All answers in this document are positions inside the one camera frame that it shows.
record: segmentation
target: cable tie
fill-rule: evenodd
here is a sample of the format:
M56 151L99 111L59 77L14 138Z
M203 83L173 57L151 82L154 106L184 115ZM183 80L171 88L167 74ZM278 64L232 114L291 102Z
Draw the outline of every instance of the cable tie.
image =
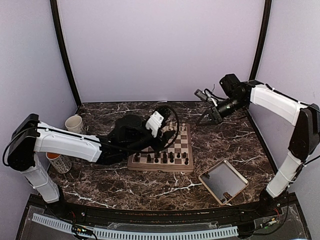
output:
M282 175L282 177L285 179L285 180L287 180L288 182L290 182L290 183L294 183L295 181L291 181L291 180L289 180L284 174L283 174L283 172L279 169L278 170L278 172Z

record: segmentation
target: brown marble table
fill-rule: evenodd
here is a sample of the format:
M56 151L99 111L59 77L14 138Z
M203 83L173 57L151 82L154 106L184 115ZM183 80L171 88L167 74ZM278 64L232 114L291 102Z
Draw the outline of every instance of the brown marble table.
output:
M84 103L78 110L87 134L106 135L115 120L126 114L149 116L163 103ZM181 123L190 124L194 172L146 172L127 169L127 163L98 165L72 158L72 169L49 175L70 203L123 210L196 210L219 207L198 176L222 160L228 160L249 185L230 203L259 200L259 193L274 172L244 112L239 111L215 126L196 127L208 105L202 102L170 102Z

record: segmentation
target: cup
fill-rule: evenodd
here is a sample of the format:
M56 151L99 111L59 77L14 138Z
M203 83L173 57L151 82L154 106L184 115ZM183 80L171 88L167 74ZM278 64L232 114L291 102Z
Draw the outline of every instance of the cup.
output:
M45 156L58 173L66 174L70 171L72 163L67 156L51 152L47 152Z
M82 121L82 117L79 115L73 115L69 117L64 123L66 129L69 132L73 132L76 134L86 134L84 122Z

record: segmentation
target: chessboard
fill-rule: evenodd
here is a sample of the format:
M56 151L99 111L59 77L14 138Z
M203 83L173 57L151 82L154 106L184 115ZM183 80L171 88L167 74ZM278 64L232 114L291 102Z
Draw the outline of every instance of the chessboard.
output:
M194 171L194 159L192 154L190 125L182 124L174 143L167 149L150 154L134 154L128 158L128 169L137 171L163 171L163 172L186 172ZM162 129L164 132L177 130L177 125L167 125ZM143 152L154 151L151 147Z

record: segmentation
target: white arm casing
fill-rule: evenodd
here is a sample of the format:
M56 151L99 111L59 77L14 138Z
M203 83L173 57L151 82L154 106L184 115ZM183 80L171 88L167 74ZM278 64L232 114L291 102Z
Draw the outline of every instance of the white arm casing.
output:
M145 124L145 128L147 130L151 129L152 130L152 136L154 138L157 137L158 135L158 130L161 127L161 124L164 120L164 117L157 111L155 111L151 117L148 119L148 121Z
M99 141L94 135L82 135L73 133L59 128L50 126L44 122L38 124L39 127L45 127L48 129L55 129L66 134L49 131L46 129L38 129L40 136L36 138L34 151L62 154L66 156L76 157L87 160L88 162L95 163L101 154L101 144L85 140L84 137ZM78 135L82 138L70 136L68 134Z
M293 126L296 125L300 109L307 107L270 90L264 84L256 85L252 88L250 102L272 111Z
M281 94L270 90L266 85L256 85L251 90L250 101L264 107L296 126L300 109L307 106L291 100ZM302 164L300 159L294 157L289 151L280 169L269 182L266 191L273 197L278 197L292 182L298 167Z
M34 154L35 166L29 167L25 171L21 171L22 175L29 181L33 189L37 190L43 200L48 203L54 203L59 200L59 189L57 184L55 184L48 173L41 165L37 154Z

